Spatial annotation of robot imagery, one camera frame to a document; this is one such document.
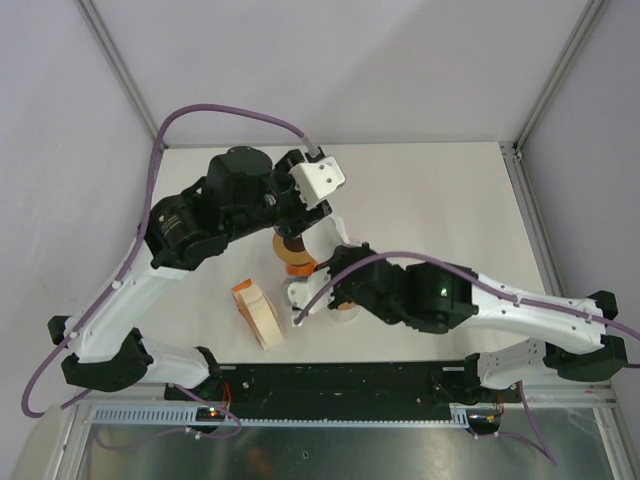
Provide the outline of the orange glass carafe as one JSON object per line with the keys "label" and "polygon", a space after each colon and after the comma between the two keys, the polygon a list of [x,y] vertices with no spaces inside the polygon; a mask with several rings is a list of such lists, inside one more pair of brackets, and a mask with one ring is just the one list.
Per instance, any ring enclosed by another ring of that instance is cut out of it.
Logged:
{"label": "orange glass carafe", "polygon": [[316,264],[309,262],[302,265],[286,264],[285,270],[288,275],[295,277],[308,277],[314,273]]}

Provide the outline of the white paper coffee filter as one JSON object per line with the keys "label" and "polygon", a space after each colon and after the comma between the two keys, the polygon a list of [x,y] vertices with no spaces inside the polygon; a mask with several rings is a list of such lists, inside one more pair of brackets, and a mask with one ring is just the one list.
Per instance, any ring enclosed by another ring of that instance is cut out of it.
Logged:
{"label": "white paper coffee filter", "polygon": [[344,220],[331,214],[301,234],[306,252],[317,264],[329,261],[339,246],[352,246],[355,242],[346,231]]}

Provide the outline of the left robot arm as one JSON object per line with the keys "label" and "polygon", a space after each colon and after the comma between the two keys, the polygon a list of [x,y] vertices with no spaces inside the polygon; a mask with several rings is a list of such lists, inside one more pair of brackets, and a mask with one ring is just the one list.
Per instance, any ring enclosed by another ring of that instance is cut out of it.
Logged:
{"label": "left robot arm", "polygon": [[327,217],[327,201],[344,182],[334,158],[288,151],[278,162],[261,150],[237,146],[213,157],[205,176],[150,211],[144,244],[106,301],[87,323],[56,316],[48,323],[68,349],[61,367],[72,386],[117,392],[137,383],[164,383],[214,397],[221,370],[202,346],[176,348],[141,333],[138,319],[172,284],[230,243],[265,229],[294,239]]}

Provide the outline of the coffee filter pack orange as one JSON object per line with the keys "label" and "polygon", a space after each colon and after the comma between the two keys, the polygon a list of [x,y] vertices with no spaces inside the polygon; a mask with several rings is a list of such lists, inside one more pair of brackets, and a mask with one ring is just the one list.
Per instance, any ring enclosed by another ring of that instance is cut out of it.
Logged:
{"label": "coffee filter pack orange", "polygon": [[284,340],[278,312],[258,284],[247,279],[234,286],[231,293],[238,311],[263,350],[269,350]]}

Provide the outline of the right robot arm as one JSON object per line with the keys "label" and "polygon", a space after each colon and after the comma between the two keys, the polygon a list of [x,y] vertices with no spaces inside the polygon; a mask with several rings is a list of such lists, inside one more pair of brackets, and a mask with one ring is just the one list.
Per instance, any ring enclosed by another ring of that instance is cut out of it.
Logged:
{"label": "right robot arm", "polygon": [[470,355],[463,393],[484,401],[496,390],[554,374],[575,382],[611,379],[628,364],[623,338],[607,333],[614,294],[586,298],[535,294],[474,270],[410,252],[377,253],[368,244],[338,246],[322,261],[335,309],[353,303],[389,324],[434,335],[481,328],[522,336],[501,351]]}

